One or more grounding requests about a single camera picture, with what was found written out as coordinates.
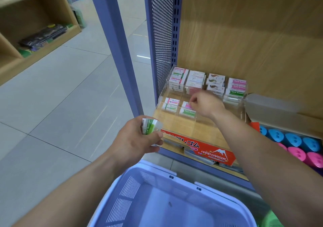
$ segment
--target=person's left arm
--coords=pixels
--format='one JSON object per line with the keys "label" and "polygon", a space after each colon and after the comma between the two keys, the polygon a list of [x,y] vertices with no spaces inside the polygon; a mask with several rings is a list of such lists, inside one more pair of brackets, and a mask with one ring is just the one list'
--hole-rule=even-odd
{"label": "person's left arm", "polygon": [[128,121],[106,152],[59,185],[13,226],[87,226],[112,182],[145,153],[159,150],[151,145],[162,145],[162,132],[141,133],[144,117]]}

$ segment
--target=pink pencil sharpener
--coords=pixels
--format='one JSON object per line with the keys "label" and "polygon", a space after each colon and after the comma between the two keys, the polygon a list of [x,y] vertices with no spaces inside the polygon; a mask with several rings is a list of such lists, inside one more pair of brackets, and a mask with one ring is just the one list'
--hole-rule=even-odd
{"label": "pink pencil sharpener", "polygon": [[283,148],[284,150],[287,150],[286,146],[283,145],[282,143],[277,143],[281,148]]}
{"label": "pink pencil sharpener", "polygon": [[308,152],[304,162],[310,167],[323,168],[323,156],[316,152]]}
{"label": "pink pencil sharpener", "polygon": [[291,153],[293,156],[297,157],[298,159],[300,159],[301,161],[305,161],[306,159],[306,154],[304,151],[302,151],[300,148],[298,147],[288,147],[287,151],[289,153]]}

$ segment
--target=blue pencil sharpener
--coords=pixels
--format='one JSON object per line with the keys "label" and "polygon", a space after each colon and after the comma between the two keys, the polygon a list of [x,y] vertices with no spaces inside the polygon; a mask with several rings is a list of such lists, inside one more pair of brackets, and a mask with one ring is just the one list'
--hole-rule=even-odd
{"label": "blue pencil sharpener", "polygon": [[318,152],[321,149],[321,145],[316,139],[304,137],[302,141],[301,148],[305,152]]}
{"label": "blue pencil sharpener", "polygon": [[269,129],[266,136],[277,143],[280,143],[284,139],[283,133],[277,129]]}
{"label": "blue pencil sharpener", "polygon": [[302,139],[293,133],[287,133],[285,134],[285,138],[282,141],[282,144],[287,146],[287,147],[298,147],[302,143]]}
{"label": "blue pencil sharpener", "polygon": [[265,127],[263,127],[263,126],[259,126],[259,128],[260,128],[260,133],[261,133],[262,135],[266,136],[266,134],[267,134],[267,129],[266,129]]}

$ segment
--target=plastic bin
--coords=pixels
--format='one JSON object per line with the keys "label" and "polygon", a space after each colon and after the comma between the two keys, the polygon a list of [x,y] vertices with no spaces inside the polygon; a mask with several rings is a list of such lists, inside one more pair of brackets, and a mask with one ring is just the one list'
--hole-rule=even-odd
{"label": "plastic bin", "polygon": [[88,227],[256,227],[236,198],[141,160],[117,178]]}

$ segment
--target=fingernail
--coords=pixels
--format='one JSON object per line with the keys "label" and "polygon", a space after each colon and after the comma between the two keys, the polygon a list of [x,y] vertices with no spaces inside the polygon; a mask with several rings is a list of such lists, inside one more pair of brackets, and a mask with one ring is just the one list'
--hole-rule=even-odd
{"label": "fingernail", "polygon": [[158,133],[158,136],[159,136],[160,139],[164,136],[164,133],[161,132],[161,131],[158,131],[157,133]]}

